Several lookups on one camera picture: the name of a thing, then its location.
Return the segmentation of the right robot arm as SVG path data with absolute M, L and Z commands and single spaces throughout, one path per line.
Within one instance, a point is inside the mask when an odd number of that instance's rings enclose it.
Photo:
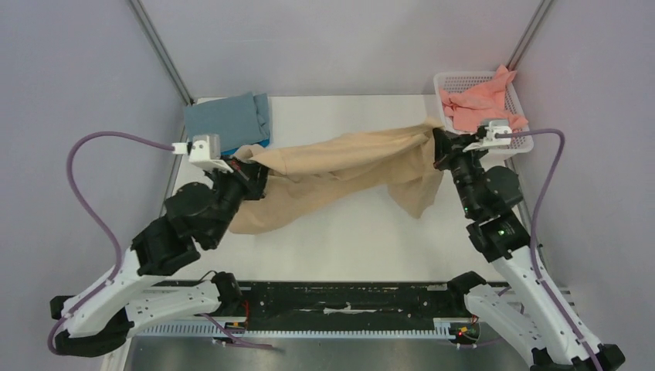
M 488 170 L 480 163 L 483 144 L 511 134 L 481 128 L 476 134 L 433 130 L 434 168 L 452 175 L 473 247 L 509 284 L 527 310 L 512 308 L 479 274 L 448 281 L 446 306 L 455 315 L 486 322 L 519 353 L 530 370 L 617 370 L 626 357 L 602 342 L 565 300 L 513 208 L 522 201 L 518 175 L 508 167 Z

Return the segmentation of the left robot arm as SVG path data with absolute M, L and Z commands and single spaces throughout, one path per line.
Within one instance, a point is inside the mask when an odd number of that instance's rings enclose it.
M 217 272 L 192 286 L 144 297 L 214 250 L 245 201 L 265 195 L 268 168 L 229 158 L 227 172 L 207 171 L 209 184 L 190 182 L 165 201 L 152 221 L 119 253 L 120 262 L 87 291 L 50 302 L 56 327 L 49 347 L 59 356 L 93 358 L 113 352 L 152 326 L 179 318 L 218 315 L 243 319 L 243 294 L 233 274 Z

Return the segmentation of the beige t shirt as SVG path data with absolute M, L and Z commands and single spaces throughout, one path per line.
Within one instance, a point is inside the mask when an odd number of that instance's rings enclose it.
M 266 149 L 238 158 L 268 167 L 266 196 L 245 201 L 229 232 L 255 235 L 277 230 L 353 193 L 386 186 L 389 196 L 418 219 L 434 204 L 443 173 L 434 169 L 432 130 L 441 121 L 383 131 L 343 134 L 328 141 Z

